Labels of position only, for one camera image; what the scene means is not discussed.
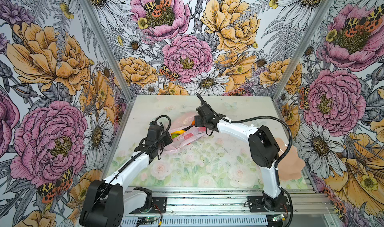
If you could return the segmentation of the pink plastic bag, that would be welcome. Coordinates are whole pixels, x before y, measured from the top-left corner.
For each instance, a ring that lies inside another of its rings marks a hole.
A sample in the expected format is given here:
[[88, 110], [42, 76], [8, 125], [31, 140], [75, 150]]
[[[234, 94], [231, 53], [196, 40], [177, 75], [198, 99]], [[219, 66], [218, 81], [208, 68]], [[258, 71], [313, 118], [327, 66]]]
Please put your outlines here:
[[196, 112], [188, 112], [181, 114], [174, 121], [172, 121], [171, 128], [169, 130], [170, 134], [180, 130], [185, 130], [186, 132], [174, 139], [172, 138], [173, 142], [166, 146], [164, 151], [178, 151], [180, 148], [183, 148], [206, 135], [205, 127], [197, 128], [195, 126], [191, 126], [193, 120], [195, 120], [196, 115]]

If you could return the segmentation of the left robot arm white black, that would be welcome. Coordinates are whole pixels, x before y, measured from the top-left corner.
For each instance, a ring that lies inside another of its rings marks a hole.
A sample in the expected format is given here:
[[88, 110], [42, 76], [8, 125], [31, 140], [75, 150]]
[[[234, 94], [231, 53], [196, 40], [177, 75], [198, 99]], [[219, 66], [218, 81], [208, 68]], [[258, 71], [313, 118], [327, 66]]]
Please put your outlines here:
[[147, 136], [128, 161], [102, 181], [91, 182], [79, 219], [82, 227], [118, 227], [124, 215], [151, 207], [150, 190], [136, 187], [127, 192], [127, 189], [143, 169], [161, 156], [164, 147], [172, 143], [169, 129], [159, 119], [150, 122]]

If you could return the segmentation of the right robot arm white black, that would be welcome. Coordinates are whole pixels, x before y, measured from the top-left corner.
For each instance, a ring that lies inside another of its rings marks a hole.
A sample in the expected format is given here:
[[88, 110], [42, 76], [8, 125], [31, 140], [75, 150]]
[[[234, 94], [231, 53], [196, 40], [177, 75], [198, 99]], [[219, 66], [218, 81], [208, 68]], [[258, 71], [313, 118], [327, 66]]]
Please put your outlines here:
[[[288, 125], [271, 116], [259, 116], [240, 121], [227, 119], [225, 115], [214, 111], [211, 106], [201, 100], [201, 105], [196, 108], [195, 126], [205, 127], [212, 132], [228, 134], [249, 144], [252, 160], [260, 167], [263, 180], [263, 195], [255, 204], [257, 207], [274, 212], [286, 203], [284, 191], [279, 178], [278, 164], [288, 154], [292, 147], [293, 135]], [[279, 122], [287, 130], [289, 143], [286, 151], [280, 156], [280, 147], [270, 129], [266, 126], [253, 127], [245, 123], [269, 119]]]

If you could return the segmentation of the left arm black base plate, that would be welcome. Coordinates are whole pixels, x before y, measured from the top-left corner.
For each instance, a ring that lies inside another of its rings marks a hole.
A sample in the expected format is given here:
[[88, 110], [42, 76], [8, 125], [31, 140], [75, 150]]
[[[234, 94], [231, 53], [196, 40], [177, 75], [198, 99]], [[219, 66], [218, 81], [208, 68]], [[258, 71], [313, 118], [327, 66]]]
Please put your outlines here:
[[129, 212], [129, 214], [165, 214], [167, 210], [167, 197], [153, 197], [152, 203]]

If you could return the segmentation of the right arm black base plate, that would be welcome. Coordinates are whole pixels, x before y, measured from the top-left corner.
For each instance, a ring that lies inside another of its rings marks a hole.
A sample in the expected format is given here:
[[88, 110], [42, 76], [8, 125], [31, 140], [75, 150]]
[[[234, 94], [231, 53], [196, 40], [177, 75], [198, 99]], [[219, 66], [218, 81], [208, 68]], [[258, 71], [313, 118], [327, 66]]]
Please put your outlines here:
[[290, 202], [286, 196], [276, 202], [269, 201], [263, 196], [248, 196], [244, 207], [248, 208], [251, 213], [287, 213], [291, 210]]

